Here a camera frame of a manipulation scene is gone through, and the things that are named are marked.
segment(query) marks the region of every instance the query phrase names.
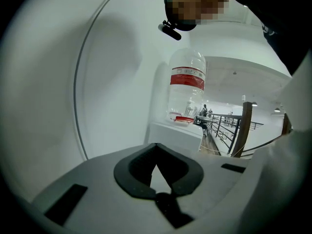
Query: black slot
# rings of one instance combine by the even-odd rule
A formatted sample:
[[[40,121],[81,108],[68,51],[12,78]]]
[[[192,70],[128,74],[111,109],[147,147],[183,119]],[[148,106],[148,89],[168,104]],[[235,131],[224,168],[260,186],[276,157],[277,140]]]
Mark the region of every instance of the black slot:
[[[175,228],[180,228],[193,221],[193,218],[181,212],[176,198],[172,194],[156,194],[155,203],[158,209],[164,214],[167,220]]]
[[[235,166],[235,165],[231,165],[231,164],[223,164],[221,167],[224,168],[224,169],[228,169],[228,170],[231,170],[231,171],[234,171],[234,172],[241,173],[241,174],[246,169],[245,167]]]
[[[87,189],[88,187],[74,184],[44,215],[62,226]]]

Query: dark sleeve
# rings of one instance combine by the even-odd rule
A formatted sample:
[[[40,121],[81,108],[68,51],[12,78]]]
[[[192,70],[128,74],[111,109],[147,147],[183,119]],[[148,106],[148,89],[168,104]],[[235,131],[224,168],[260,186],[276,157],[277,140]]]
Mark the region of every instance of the dark sleeve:
[[[236,0],[260,19],[264,37],[292,75],[311,48],[311,0]]]

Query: plastic water bottle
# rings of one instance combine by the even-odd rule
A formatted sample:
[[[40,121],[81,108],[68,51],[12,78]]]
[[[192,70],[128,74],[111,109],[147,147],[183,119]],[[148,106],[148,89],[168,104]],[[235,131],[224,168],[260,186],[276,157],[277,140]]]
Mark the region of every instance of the plastic water bottle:
[[[192,123],[201,110],[205,88],[206,60],[192,49],[177,50],[172,69],[167,115],[178,122]]]

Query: headset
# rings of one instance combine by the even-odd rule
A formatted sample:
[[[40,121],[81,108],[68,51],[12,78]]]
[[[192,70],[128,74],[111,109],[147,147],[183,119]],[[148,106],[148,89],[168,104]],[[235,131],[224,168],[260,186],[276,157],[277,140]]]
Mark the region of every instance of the headset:
[[[177,19],[172,13],[172,7],[169,3],[169,0],[164,0],[164,3],[167,21],[164,20],[162,24],[158,26],[158,28],[161,32],[179,41],[181,40],[181,35],[175,31],[175,29],[181,31],[190,31],[196,27],[196,24],[194,21],[181,21]]]

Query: white wall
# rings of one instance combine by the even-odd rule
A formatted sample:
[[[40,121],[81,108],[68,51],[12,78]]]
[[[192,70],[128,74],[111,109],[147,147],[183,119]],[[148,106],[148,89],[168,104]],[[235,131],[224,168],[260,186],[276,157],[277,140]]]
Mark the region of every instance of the white wall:
[[[256,128],[253,131],[249,131],[244,150],[262,145],[272,139],[275,139],[281,134],[282,134],[282,127],[267,123],[259,128]]]
[[[7,31],[0,50],[1,168],[12,190],[28,201],[84,161],[73,77],[101,3],[28,0]],[[164,19],[163,0],[111,0],[95,23],[77,83],[89,157],[144,142],[155,71],[189,45],[188,33],[177,42],[157,29]]]
[[[243,106],[233,105],[232,112],[233,112],[233,115],[242,115],[243,114]]]
[[[261,110],[253,107],[252,121],[262,124],[275,125],[280,127],[282,130],[284,117],[271,115],[272,113],[272,111]]]
[[[204,56],[255,62],[290,76],[285,65],[263,37],[260,27],[213,22],[190,32],[191,46]]]
[[[259,109],[274,111],[276,107],[275,103],[272,104],[266,98],[235,86],[215,87],[213,85],[207,85],[205,87],[204,101],[217,101],[224,104],[242,106],[242,95],[246,96],[246,101],[256,101]]]

